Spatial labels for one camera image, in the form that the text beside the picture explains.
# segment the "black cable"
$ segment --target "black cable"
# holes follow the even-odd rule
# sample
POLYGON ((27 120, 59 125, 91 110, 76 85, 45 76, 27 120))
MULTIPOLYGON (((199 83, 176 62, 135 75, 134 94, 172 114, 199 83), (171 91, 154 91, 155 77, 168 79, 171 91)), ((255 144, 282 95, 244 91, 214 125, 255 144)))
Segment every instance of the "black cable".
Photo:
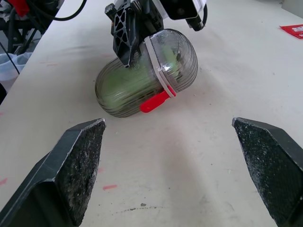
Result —
POLYGON ((11 62, 13 65, 14 65, 15 69, 17 70, 17 73, 18 73, 18 74, 20 74, 20 72, 19 72, 19 70, 17 69, 17 67, 16 67, 15 63, 13 62, 13 60, 11 59, 11 57, 10 57, 9 53, 8 53, 8 52, 5 50, 5 48, 4 48, 4 46, 2 45, 2 43, 1 43, 1 42, 0 42, 0 45, 1 45, 2 49, 4 50, 4 52, 6 53, 6 55, 8 56, 8 58, 9 58, 10 62, 11 62))
POLYGON ((67 21, 67 20, 71 20, 71 19, 75 18, 83 10, 86 2, 87 2, 87 0, 83 0, 83 2, 80 5, 79 9, 74 14, 70 15, 69 17, 59 18, 59 17, 54 17, 54 16, 52 16, 50 14, 45 13, 42 9, 40 9, 39 7, 37 7, 31 0, 27 0, 27 3, 31 7, 33 7, 37 12, 39 12, 40 14, 42 14, 43 16, 45 16, 46 18, 48 18, 50 20, 57 20, 57 21, 67 21))
POLYGON ((203 27, 205 27, 205 24, 207 22, 207 16, 208 16, 208 9, 207 9, 207 4, 205 4, 204 9, 203 9, 203 27))

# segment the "red tab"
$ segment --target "red tab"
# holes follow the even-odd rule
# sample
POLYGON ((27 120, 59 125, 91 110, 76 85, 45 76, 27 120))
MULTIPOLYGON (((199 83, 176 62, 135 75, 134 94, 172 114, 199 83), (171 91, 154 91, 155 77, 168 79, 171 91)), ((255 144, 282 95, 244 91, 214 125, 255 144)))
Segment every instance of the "red tab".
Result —
MULTIPOLYGON (((170 92, 176 96, 176 93, 171 87, 168 87, 170 92)), ((155 96, 151 97, 150 99, 146 100, 144 103, 140 105, 140 110, 143 113, 148 113, 154 109, 156 109, 158 106, 163 104, 166 99, 169 98, 169 95, 167 94, 166 91, 163 91, 159 94, 156 94, 155 96)))
POLYGON ((287 33, 303 39, 303 25, 280 26, 287 33))

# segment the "clear plastic container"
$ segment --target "clear plastic container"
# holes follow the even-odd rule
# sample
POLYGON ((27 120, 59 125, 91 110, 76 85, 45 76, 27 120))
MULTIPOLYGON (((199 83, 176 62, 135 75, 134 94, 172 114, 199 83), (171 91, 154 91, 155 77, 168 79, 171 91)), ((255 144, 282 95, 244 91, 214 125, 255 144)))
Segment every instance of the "clear plastic container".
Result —
MULTIPOLYGON (((150 37, 161 70, 169 86, 178 93, 189 87, 198 71, 196 52, 190 41, 175 30, 162 30, 150 37)), ((109 114, 128 117, 140 105, 164 91, 154 71, 146 43, 140 44, 129 68, 117 58, 96 79, 99 104, 109 114)))

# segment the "dark stain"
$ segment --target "dark stain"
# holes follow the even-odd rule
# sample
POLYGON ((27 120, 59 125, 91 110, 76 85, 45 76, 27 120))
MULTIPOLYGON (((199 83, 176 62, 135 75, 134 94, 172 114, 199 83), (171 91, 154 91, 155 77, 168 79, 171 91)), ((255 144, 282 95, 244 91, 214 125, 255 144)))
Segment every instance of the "dark stain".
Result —
POLYGON ((148 209, 157 209, 157 208, 164 208, 164 207, 140 207, 140 208, 132 208, 132 209, 128 209, 128 210, 123 210, 123 211, 119 211, 119 212, 115 212, 116 214, 117 213, 124 213, 124 212, 127 212, 127 211, 133 211, 133 210, 148 210, 148 209))
POLYGON ((232 206, 229 202, 225 202, 225 204, 228 206, 228 208, 229 208, 231 211, 235 211, 235 209, 233 208, 233 206, 232 206))
POLYGON ((200 204, 200 205, 204 205, 204 204, 207 204, 207 203, 209 203, 209 201, 208 201, 206 195, 204 195, 204 196, 202 197, 202 199, 200 200, 199 204, 200 204))

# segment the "table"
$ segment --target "table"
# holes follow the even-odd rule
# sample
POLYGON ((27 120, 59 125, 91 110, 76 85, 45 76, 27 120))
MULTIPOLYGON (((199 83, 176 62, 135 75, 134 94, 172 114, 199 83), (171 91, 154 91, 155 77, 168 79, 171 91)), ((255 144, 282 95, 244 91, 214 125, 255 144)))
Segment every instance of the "table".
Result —
MULTIPOLYGON (((59 17, 81 0, 65 0, 59 17)), ((207 27, 184 33, 199 59, 196 81, 149 114, 119 119, 95 98, 115 55, 109 0, 54 21, 0 106, 0 209, 63 132, 105 118, 97 181, 82 226, 273 227, 249 176, 235 116, 276 125, 303 146, 302 41, 279 25, 302 23, 265 0, 210 0, 207 27), (104 186, 117 185, 103 190, 104 186)))

